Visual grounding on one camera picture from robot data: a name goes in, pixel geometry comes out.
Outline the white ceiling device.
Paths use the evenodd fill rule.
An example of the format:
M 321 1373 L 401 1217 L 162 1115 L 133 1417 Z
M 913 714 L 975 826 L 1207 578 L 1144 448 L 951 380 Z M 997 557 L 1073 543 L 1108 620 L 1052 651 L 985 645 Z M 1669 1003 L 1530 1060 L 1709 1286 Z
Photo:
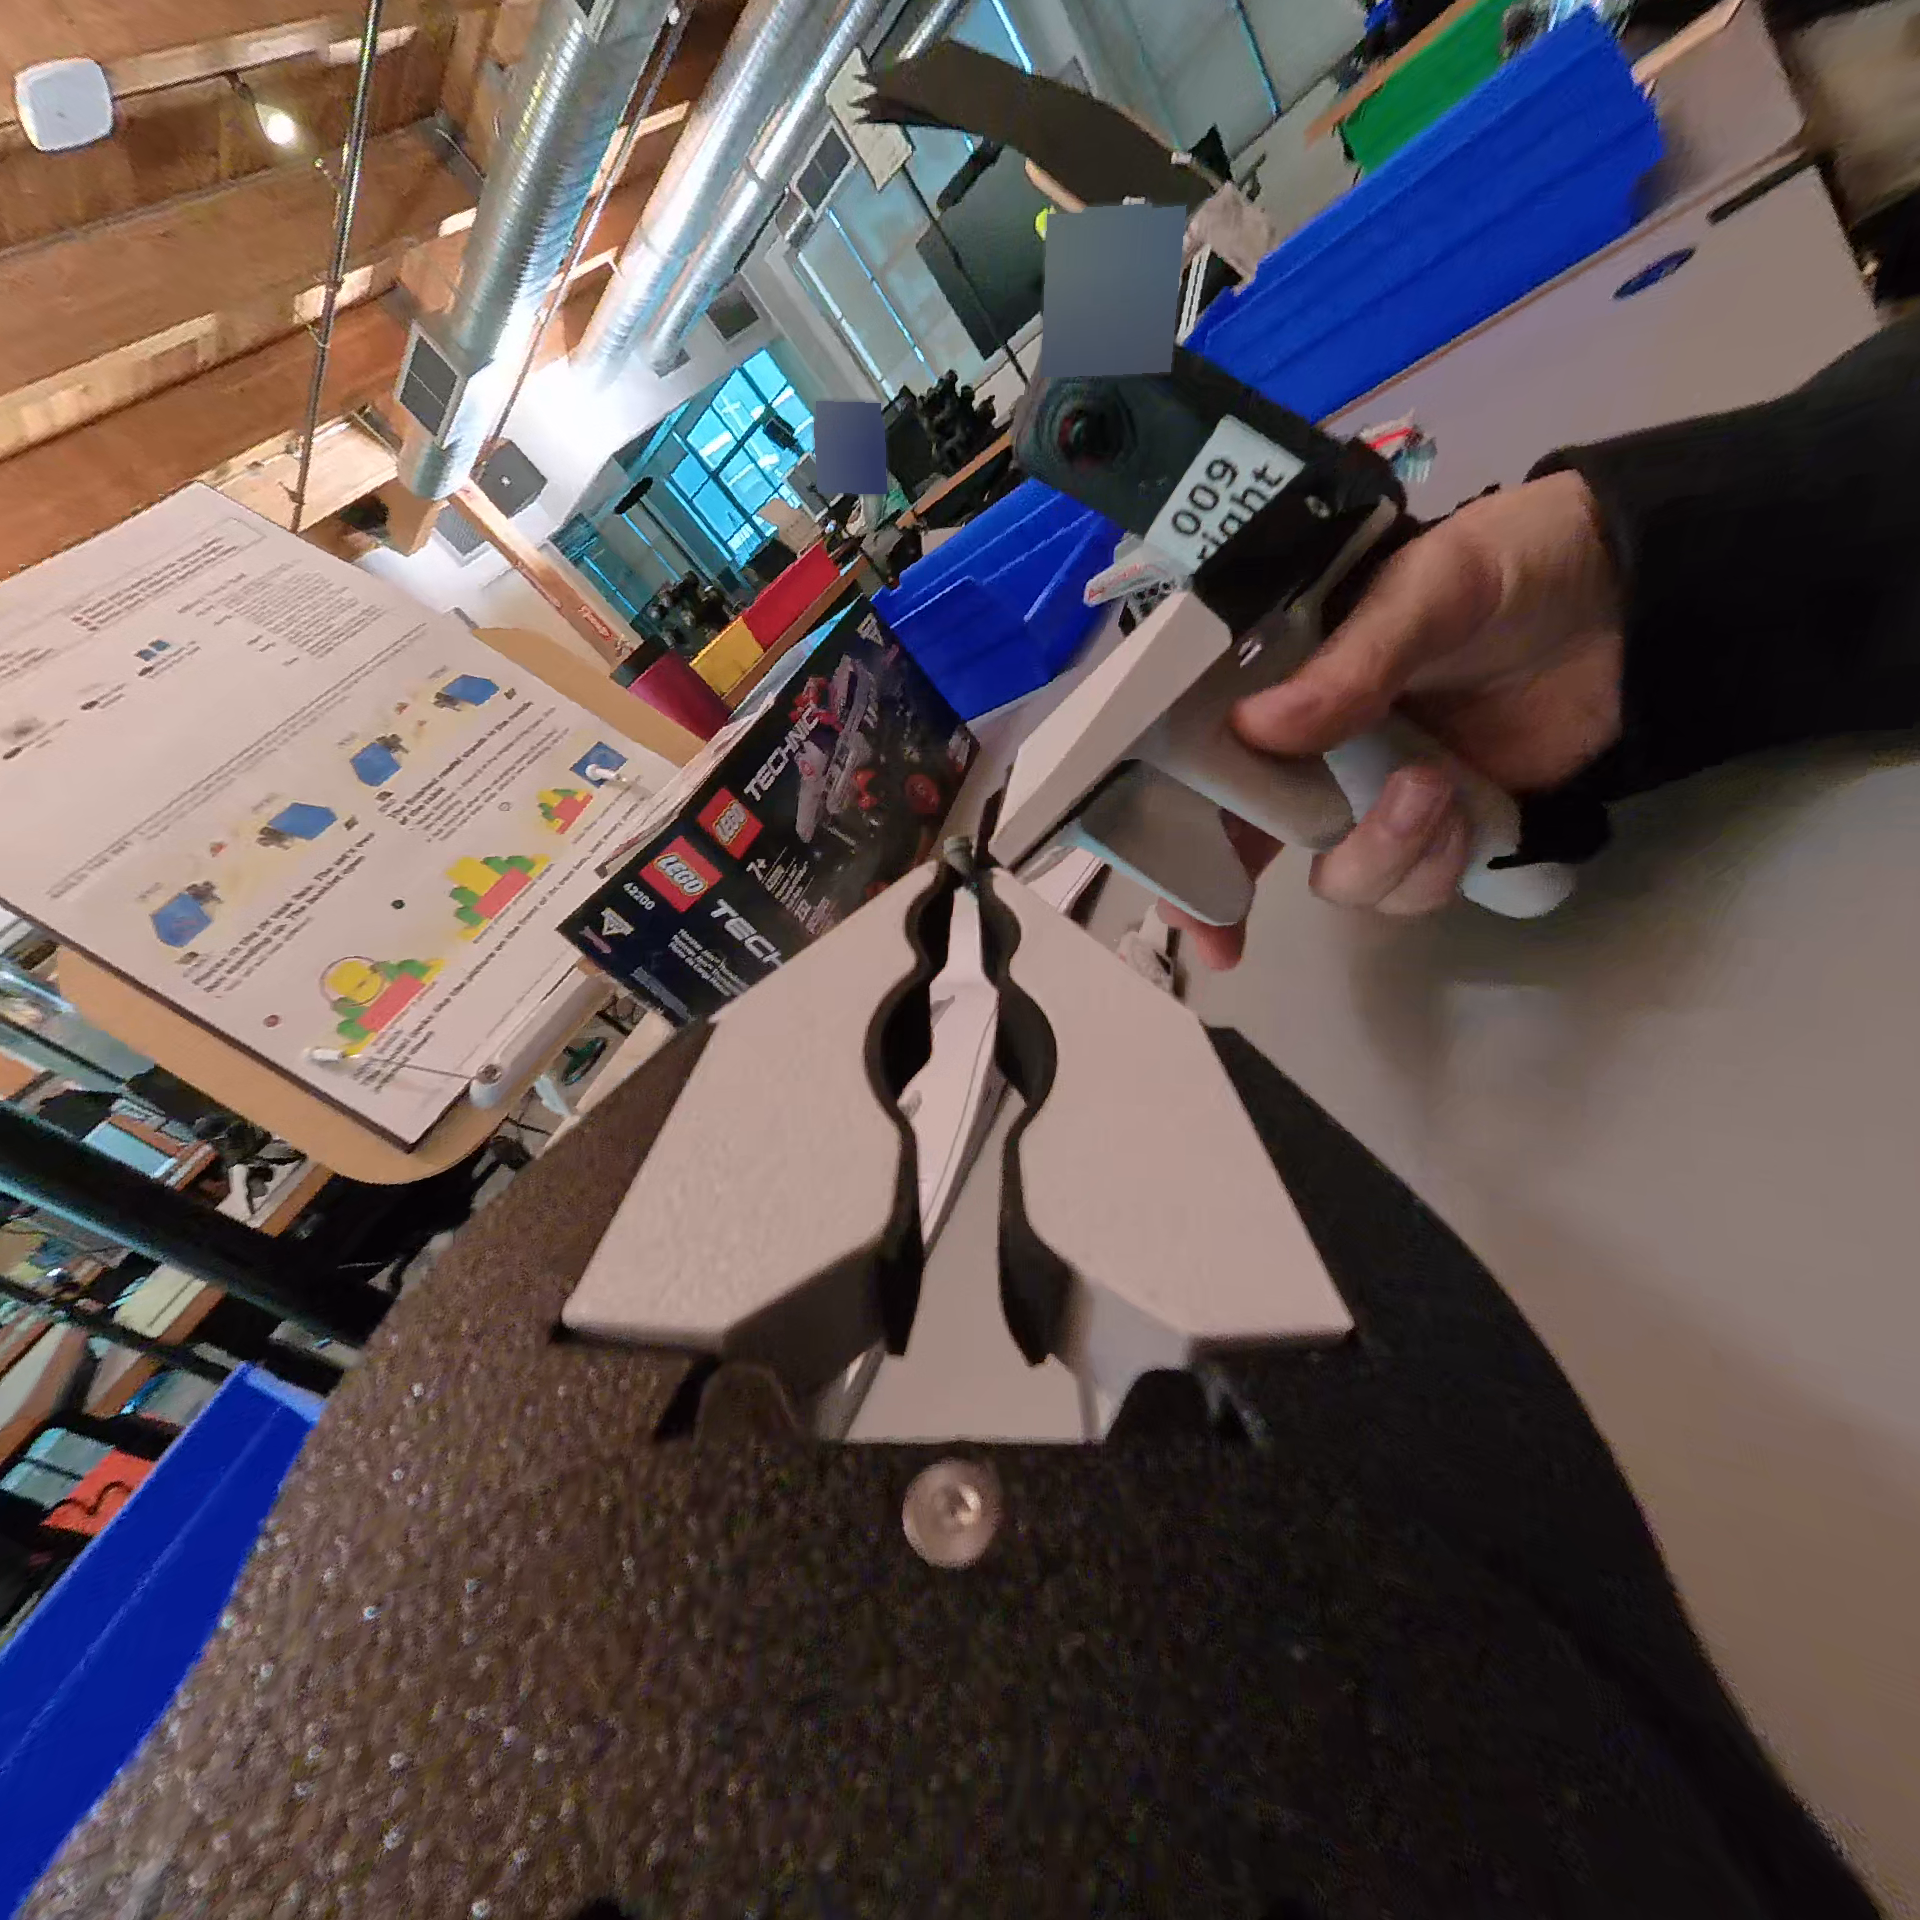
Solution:
M 18 68 L 11 108 L 26 145 L 40 154 L 77 153 L 116 130 L 108 71 L 90 59 L 36 61 Z

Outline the red and yellow blocks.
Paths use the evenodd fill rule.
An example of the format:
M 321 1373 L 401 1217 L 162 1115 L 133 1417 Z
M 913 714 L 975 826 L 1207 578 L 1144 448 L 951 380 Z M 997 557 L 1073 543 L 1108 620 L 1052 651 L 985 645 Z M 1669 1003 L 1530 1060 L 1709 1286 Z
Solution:
M 646 661 L 633 658 L 628 697 L 695 742 L 708 742 L 774 663 L 828 610 L 842 583 L 844 573 L 828 545 L 811 545 L 694 656 L 661 651 Z

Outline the printed instruction sheet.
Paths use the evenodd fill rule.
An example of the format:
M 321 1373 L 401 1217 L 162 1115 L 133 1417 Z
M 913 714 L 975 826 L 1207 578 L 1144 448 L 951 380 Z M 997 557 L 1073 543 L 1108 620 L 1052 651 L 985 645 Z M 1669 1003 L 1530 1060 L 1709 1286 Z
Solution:
M 701 742 L 189 484 L 4 581 L 2 899 L 401 1155 L 539 1070 L 564 915 Z

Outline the silver ventilation duct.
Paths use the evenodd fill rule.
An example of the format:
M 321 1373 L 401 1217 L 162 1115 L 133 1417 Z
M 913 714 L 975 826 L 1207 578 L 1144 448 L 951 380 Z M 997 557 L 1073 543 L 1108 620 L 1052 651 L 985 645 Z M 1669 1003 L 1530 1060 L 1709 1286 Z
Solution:
M 797 173 L 829 89 L 852 57 L 909 15 L 908 54 L 959 4 L 751 3 L 660 173 L 569 370 L 605 386 L 631 362 L 672 373 L 713 296 Z
M 669 3 L 539 7 L 499 119 L 449 304 L 409 325 L 395 377 L 397 482 L 444 502 L 472 477 L 534 338 Z

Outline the person's right hand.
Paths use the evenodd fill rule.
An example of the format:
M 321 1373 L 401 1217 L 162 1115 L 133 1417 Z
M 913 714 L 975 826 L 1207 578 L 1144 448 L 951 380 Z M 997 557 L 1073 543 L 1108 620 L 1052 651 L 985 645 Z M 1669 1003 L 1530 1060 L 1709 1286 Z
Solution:
M 1550 795 L 1617 742 L 1621 661 L 1596 495 L 1551 470 L 1392 557 L 1314 656 L 1236 704 L 1231 729 L 1255 755 L 1324 757 L 1397 712 L 1508 795 Z M 1311 856 L 1307 883 L 1332 907 L 1417 919 L 1455 899 L 1469 851 L 1454 777 L 1412 764 Z

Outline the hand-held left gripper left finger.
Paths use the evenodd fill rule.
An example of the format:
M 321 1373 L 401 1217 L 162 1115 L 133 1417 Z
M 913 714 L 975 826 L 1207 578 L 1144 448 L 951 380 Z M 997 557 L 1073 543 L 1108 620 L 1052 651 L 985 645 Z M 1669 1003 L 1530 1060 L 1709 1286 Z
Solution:
M 755 1373 L 801 1431 L 852 1436 L 917 1314 L 925 1233 L 908 1092 L 933 1054 L 957 877 L 928 863 L 682 1032 L 684 1076 L 559 1311 L 557 1339 Z

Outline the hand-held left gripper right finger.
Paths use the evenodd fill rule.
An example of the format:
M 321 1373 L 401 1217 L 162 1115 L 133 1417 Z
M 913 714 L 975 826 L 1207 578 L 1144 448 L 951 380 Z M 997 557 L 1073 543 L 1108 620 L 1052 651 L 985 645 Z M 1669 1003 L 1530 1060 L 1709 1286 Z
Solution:
M 1007 1092 L 959 1182 L 963 1428 L 1098 1445 L 1148 1378 L 1332 1351 L 1353 1311 L 1187 1006 L 1005 873 L 968 883 Z

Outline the brown wooden board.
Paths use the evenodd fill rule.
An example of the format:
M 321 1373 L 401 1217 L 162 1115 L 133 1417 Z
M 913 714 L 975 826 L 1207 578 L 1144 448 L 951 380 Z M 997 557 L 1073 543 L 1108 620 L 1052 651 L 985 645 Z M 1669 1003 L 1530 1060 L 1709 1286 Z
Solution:
M 474 637 L 498 658 L 585 708 L 602 730 L 676 766 L 694 761 L 731 716 L 726 700 L 672 654 L 642 669 L 631 684 L 616 684 L 599 661 L 583 658 L 554 637 L 524 628 L 478 628 Z M 60 952 L 60 989 L 90 1027 L 268 1128 L 331 1176 L 397 1189 L 436 1179 L 468 1158 L 491 1140 L 530 1092 L 539 1092 L 554 1115 L 569 1119 L 571 1106 L 559 1089 L 564 1046 L 605 1015 L 616 989 L 590 973 L 571 947 L 564 944 L 562 956 L 567 961 L 562 984 L 530 1003 L 507 1029 L 502 1064 L 479 1087 L 483 1100 L 464 1096 L 409 1148 L 329 1106 L 296 1075 L 204 1031 L 171 1003 L 68 947 Z

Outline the green board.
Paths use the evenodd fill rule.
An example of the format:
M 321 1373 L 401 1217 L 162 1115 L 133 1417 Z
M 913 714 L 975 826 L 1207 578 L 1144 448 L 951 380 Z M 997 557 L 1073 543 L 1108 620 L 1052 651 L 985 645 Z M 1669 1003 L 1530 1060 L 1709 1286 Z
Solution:
M 1378 173 L 1500 71 L 1514 8 L 1451 4 L 1340 103 L 1333 133 L 1359 176 Z

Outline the black toy set box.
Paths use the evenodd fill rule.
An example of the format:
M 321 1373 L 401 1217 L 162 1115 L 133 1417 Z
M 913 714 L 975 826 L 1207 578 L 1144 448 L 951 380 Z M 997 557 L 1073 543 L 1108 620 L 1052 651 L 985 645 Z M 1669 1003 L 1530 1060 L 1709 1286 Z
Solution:
M 660 795 L 559 936 L 667 1023 L 708 1019 L 932 859 L 978 750 L 859 594 Z

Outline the large blue storage bin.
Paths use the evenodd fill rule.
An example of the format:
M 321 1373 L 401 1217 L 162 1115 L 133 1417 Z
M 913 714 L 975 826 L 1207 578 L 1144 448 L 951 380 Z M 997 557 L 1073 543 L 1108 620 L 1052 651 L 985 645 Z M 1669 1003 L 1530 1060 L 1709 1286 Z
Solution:
M 1218 296 L 1186 349 L 1328 421 L 1615 245 L 1664 153 L 1617 37 L 1577 8 Z

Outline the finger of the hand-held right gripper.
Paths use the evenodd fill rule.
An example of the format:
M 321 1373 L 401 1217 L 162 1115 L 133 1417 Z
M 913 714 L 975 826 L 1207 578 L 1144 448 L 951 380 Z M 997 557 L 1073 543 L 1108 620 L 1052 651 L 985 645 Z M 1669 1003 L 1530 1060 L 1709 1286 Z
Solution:
M 1054 848 L 1083 851 L 1069 817 L 1104 785 L 1184 785 L 1231 807 L 1206 755 L 1216 737 L 1177 741 L 1170 722 L 1231 647 L 1230 626 L 1190 588 L 1123 637 L 1017 748 L 990 856 L 1023 868 Z
M 1253 879 L 1225 817 L 1181 782 L 1104 782 L 1068 817 L 1068 830 L 1192 920 L 1236 926 L 1251 909 Z

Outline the person's right forearm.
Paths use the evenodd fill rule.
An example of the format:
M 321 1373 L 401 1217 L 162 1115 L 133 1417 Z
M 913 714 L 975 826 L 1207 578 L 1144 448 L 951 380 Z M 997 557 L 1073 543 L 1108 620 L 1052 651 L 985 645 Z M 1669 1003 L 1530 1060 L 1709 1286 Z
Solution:
M 1517 860 L 1581 863 L 1610 805 L 1917 720 L 1917 316 L 1785 397 L 1569 445 L 1621 615 L 1617 737 L 1520 805 Z

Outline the black metal railing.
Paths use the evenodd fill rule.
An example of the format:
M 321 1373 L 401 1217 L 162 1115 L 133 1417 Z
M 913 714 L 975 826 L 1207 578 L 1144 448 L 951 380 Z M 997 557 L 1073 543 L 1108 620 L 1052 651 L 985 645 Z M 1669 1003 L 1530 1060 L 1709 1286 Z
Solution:
M 316 1336 L 364 1347 L 393 1304 L 299 1245 L 216 1213 L 9 1106 L 2 1111 L 2 1189 Z

